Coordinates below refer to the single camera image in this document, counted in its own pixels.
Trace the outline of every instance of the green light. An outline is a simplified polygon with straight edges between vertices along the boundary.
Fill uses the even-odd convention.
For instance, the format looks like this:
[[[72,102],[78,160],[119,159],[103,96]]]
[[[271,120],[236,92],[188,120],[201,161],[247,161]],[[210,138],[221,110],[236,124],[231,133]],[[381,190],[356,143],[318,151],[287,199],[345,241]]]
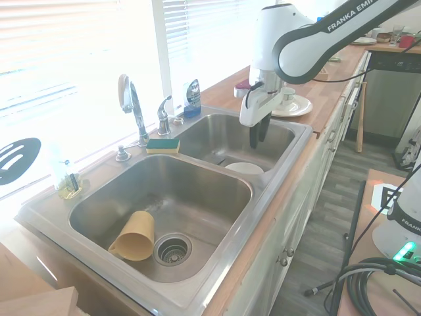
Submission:
[[[413,250],[415,248],[414,242],[408,242],[399,252],[393,257],[393,260],[400,261],[402,260],[403,256],[407,254],[407,252]]]

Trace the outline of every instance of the white bowl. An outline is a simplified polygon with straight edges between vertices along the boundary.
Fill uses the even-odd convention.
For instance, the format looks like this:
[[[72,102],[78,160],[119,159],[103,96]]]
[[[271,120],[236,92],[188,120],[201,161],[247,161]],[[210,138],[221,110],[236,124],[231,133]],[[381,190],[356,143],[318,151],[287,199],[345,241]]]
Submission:
[[[264,172],[263,169],[252,163],[232,163],[226,168],[243,174],[262,174]]]

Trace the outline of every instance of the double sink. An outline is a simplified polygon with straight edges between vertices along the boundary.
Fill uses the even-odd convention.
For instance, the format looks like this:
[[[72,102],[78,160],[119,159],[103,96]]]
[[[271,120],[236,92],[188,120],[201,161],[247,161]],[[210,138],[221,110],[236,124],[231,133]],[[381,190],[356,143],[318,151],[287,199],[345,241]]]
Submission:
[[[17,220],[30,223],[153,315],[201,315],[312,130],[271,120],[265,141],[251,149],[249,129],[238,114],[209,107],[171,127],[170,138],[181,143],[179,154],[148,155],[133,147],[125,163],[110,154],[82,173],[89,186],[74,199],[48,190],[27,203]],[[224,168],[235,162],[254,163],[264,173]],[[107,249],[139,210],[155,219],[153,255],[121,260]]]

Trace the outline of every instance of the blue dish soap bottle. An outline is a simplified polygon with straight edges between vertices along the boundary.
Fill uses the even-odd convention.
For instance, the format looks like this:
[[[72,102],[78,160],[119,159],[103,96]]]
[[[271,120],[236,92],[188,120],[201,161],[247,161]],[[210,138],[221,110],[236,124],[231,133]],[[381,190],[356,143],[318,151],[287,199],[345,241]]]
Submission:
[[[184,117],[190,118],[199,115],[202,108],[199,81],[194,79],[183,86]]]

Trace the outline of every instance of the yellow green sponge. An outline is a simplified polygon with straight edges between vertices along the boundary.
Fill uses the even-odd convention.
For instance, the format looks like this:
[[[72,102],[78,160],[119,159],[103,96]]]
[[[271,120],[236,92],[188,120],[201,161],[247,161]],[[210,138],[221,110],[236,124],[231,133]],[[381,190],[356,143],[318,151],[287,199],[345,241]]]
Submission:
[[[146,146],[147,153],[178,153],[180,140],[151,139]]]

